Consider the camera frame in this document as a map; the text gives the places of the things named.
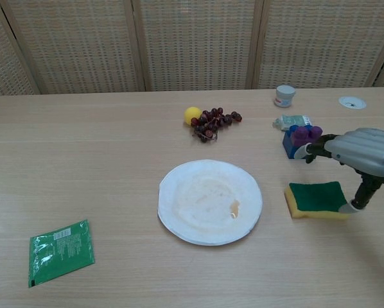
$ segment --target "wooden table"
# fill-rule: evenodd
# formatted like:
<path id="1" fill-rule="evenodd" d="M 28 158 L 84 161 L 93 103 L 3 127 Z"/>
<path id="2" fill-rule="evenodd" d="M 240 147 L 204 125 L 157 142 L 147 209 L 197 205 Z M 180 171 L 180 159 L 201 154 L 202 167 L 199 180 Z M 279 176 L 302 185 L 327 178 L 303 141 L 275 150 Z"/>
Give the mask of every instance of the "wooden table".
<path id="1" fill-rule="evenodd" d="M 384 187 L 349 221 L 292 220 L 288 182 L 360 177 L 334 160 L 286 158 L 285 114 L 308 114 L 326 133 L 384 129 L 384 88 L 300 89 L 289 109 L 273 90 L 0 97 L 0 308 L 384 307 Z M 340 96 L 359 96 L 349 110 Z M 201 144 L 182 124 L 196 105 L 236 109 L 243 122 Z M 157 218 L 158 184 L 203 158 L 251 173 L 259 223 L 220 247 L 185 243 Z M 87 218 L 96 264 L 28 289 L 33 235 Z"/>

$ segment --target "food stain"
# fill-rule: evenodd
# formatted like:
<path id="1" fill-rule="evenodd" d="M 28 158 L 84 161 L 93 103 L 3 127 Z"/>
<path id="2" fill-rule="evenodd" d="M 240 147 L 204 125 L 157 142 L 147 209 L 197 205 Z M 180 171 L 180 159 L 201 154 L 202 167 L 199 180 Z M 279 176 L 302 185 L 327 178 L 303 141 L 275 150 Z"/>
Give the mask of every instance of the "food stain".
<path id="1" fill-rule="evenodd" d="M 235 200 L 233 201 L 233 203 L 231 204 L 230 208 L 231 208 L 231 216 L 233 219 L 236 219 L 238 217 L 238 214 L 239 214 L 239 201 L 238 200 Z"/>

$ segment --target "grapes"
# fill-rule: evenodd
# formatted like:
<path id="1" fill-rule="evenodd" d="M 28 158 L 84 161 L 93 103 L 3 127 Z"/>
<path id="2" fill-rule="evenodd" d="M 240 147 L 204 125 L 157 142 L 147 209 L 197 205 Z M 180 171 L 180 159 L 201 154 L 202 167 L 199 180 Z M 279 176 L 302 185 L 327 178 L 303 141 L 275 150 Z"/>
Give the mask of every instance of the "grapes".
<path id="1" fill-rule="evenodd" d="M 223 108 L 212 108 L 211 111 L 204 110 L 199 117 L 191 119 L 194 134 L 203 142 L 218 139 L 218 130 L 232 123 L 241 122 L 242 116 L 233 111 L 231 114 L 223 114 Z"/>
<path id="2" fill-rule="evenodd" d="M 193 117 L 193 118 L 191 119 L 191 126 L 192 126 L 192 127 L 195 127 L 195 126 L 198 126 L 198 125 L 199 125 L 199 121 L 198 121 L 198 119 L 195 118 L 195 117 Z"/>

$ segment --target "blue block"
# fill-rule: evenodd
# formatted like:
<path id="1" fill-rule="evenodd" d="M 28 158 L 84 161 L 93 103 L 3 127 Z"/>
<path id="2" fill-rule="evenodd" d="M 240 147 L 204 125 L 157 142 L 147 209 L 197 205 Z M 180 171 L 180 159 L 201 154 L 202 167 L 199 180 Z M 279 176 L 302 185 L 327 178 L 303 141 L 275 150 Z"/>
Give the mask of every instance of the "blue block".
<path id="1" fill-rule="evenodd" d="M 284 133 L 282 143 L 283 143 L 283 147 L 286 151 L 288 158 L 293 159 L 293 156 L 295 155 L 295 152 L 299 149 L 299 147 L 293 146 L 292 141 L 290 140 L 290 132 L 289 131 Z"/>

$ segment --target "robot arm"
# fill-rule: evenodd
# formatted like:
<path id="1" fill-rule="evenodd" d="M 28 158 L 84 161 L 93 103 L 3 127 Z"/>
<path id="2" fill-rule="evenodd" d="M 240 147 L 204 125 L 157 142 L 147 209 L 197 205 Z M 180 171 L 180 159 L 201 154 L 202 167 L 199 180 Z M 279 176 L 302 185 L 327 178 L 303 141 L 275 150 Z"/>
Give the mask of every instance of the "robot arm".
<path id="1" fill-rule="evenodd" d="M 384 184 L 384 131 L 359 128 L 344 135 L 323 135 L 317 142 L 301 147 L 295 158 L 306 156 L 311 163 L 316 156 L 333 158 L 348 165 L 362 176 L 362 183 L 354 199 L 344 212 L 365 208 L 373 194 Z"/>

